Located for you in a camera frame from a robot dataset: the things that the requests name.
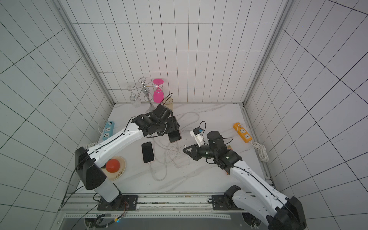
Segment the silver glass holder stand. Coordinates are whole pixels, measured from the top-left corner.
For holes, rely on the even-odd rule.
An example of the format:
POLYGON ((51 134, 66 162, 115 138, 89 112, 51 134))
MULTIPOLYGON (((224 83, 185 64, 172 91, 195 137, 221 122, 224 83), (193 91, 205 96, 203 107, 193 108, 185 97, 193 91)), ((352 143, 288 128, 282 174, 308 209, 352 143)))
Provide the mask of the silver glass holder stand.
POLYGON ((140 78, 139 83, 142 85, 140 94, 143 93, 144 101, 148 102, 148 104, 149 104, 149 108, 147 109, 147 111, 145 113, 147 114, 149 112, 153 112, 156 109, 157 106, 152 103, 153 94, 150 93, 150 88, 146 83, 146 78, 144 78, 144 77, 140 78))

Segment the amber plastic cup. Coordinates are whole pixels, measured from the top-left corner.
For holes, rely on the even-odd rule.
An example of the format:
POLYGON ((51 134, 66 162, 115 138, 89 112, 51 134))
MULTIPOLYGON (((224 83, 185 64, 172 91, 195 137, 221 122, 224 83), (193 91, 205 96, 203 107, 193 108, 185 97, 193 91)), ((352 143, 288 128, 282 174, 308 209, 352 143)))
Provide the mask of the amber plastic cup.
POLYGON ((173 98, 168 97, 164 99, 162 104, 173 111, 173 98))

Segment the pink wine glass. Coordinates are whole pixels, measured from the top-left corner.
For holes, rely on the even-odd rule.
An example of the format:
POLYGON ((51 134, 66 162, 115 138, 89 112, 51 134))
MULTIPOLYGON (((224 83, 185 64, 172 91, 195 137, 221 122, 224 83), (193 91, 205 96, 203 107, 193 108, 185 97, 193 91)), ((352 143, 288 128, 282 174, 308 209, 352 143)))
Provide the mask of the pink wine glass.
POLYGON ((162 90, 162 85, 164 83, 164 80, 163 79, 154 79, 153 81, 153 84, 154 84, 154 94, 153 94, 153 100, 155 103, 158 103, 160 104, 163 99, 164 99, 164 92, 162 90))

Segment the clear wine glass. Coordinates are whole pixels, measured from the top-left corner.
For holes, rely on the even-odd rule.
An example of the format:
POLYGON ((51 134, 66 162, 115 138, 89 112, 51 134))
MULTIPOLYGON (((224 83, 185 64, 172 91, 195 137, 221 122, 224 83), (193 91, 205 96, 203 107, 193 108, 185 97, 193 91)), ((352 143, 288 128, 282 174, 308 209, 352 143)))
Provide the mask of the clear wine glass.
POLYGON ((140 107, 141 106, 141 100, 140 100, 139 96, 135 93, 135 90, 136 90, 135 84, 130 84, 127 87, 127 90, 131 93, 131 95, 129 97, 131 104, 134 107, 140 107))

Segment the orange power strip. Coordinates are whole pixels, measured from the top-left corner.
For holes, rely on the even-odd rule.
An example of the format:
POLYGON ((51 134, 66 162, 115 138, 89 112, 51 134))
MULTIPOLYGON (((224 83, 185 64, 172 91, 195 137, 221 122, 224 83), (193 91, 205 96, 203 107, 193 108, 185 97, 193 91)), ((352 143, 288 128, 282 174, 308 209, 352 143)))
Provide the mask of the orange power strip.
POLYGON ((241 123, 235 123, 233 128, 245 143, 249 143, 253 140, 251 135, 246 131, 246 129, 241 125, 241 123))

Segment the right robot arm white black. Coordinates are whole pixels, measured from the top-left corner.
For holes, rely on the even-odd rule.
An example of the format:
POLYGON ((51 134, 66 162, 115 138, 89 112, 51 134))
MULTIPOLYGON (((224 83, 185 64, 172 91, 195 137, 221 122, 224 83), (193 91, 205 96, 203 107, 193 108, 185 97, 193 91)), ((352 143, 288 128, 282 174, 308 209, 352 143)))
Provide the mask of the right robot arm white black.
POLYGON ((241 185, 232 186, 225 192, 225 204, 230 209, 243 209, 259 219, 270 230, 304 230, 307 227, 302 203, 288 198, 257 175, 240 155, 229 149, 218 131, 203 139, 200 128, 191 130, 196 144, 183 149, 194 161, 212 159, 220 169, 236 178, 241 185))

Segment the blue power strip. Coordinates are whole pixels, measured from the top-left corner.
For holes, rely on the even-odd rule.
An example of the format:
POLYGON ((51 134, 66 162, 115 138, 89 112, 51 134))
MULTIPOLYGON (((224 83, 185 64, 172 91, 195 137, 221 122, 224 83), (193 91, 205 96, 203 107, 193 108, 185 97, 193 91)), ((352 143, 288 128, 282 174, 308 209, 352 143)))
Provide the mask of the blue power strip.
POLYGON ((102 133, 102 139, 103 140, 107 140, 108 138, 113 136, 113 131, 114 131, 114 126, 115 123, 113 121, 107 121, 106 125, 103 129, 103 133, 102 133))

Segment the metal base rail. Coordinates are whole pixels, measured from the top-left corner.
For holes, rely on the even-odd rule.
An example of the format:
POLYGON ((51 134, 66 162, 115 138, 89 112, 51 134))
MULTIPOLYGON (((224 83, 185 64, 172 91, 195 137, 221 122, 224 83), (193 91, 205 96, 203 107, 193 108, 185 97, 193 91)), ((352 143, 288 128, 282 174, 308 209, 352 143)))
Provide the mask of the metal base rail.
POLYGON ((125 194, 111 205, 99 195, 77 194, 69 198, 60 212, 70 218, 96 218, 104 214, 108 218, 123 215, 127 218, 219 218, 228 219, 230 213, 250 213, 258 219, 274 216, 285 205, 281 197, 266 195, 267 201, 275 205, 263 204, 259 198, 242 190, 234 194, 125 194))

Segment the black phone pink case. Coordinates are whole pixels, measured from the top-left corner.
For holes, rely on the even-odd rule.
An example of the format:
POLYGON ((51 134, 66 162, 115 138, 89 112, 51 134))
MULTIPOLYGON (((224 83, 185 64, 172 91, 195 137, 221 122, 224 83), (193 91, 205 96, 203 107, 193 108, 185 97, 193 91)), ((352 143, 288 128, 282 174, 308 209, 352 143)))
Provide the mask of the black phone pink case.
POLYGON ((173 131, 171 133, 168 134, 168 137, 169 137, 169 142, 170 143, 175 143, 177 141, 180 141, 181 140, 181 133, 179 130, 176 130, 176 131, 173 131))

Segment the red ball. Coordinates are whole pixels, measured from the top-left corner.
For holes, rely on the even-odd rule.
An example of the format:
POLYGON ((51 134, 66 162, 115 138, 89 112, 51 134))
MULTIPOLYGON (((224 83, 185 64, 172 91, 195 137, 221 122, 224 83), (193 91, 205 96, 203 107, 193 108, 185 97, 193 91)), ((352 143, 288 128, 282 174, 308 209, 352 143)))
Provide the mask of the red ball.
POLYGON ((120 162, 117 159, 111 159, 106 163, 105 169, 109 173, 116 173, 120 170, 120 162))

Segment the beige plate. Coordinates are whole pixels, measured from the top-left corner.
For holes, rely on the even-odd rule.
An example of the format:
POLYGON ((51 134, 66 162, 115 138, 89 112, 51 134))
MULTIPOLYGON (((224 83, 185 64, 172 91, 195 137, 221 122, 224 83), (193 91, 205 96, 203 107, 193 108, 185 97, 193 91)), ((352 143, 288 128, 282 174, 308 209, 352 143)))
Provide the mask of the beige plate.
POLYGON ((111 181, 117 180, 125 171, 126 161, 120 156, 115 156, 110 159, 101 170, 111 181))

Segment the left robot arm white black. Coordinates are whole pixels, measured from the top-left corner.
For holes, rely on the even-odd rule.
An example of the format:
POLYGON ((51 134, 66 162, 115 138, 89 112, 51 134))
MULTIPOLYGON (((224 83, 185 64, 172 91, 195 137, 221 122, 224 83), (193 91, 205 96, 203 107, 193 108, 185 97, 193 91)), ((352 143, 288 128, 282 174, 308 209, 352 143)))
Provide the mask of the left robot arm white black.
POLYGON ((102 167, 125 147, 142 138, 170 134, 179 129, 173 111, 160 104, 152 112, 132 117, 126 127, 107 140, 75 151, 75 171, 87 190, 93 190, 106 202, 111 203, 120 191, 110 181, 102 167))

